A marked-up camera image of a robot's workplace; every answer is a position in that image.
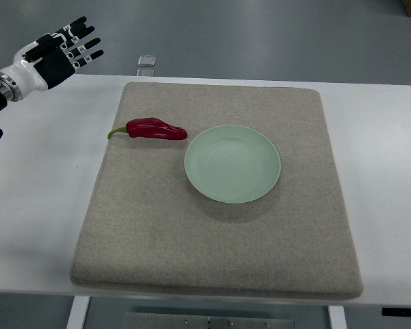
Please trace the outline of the black white robot left hand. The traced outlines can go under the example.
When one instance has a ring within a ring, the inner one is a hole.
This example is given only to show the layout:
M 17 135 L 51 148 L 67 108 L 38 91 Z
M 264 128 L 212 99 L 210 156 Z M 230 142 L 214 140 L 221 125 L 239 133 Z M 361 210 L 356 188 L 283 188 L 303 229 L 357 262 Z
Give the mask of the black white robot left hand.
M 50 90 L 103 55 L 94 50 L 100 38 L 84 42 L 95 28 L 82 16 L 18 50 L 10 66 L 0 69 L 0 93 L 18 102 L 34 91 Z

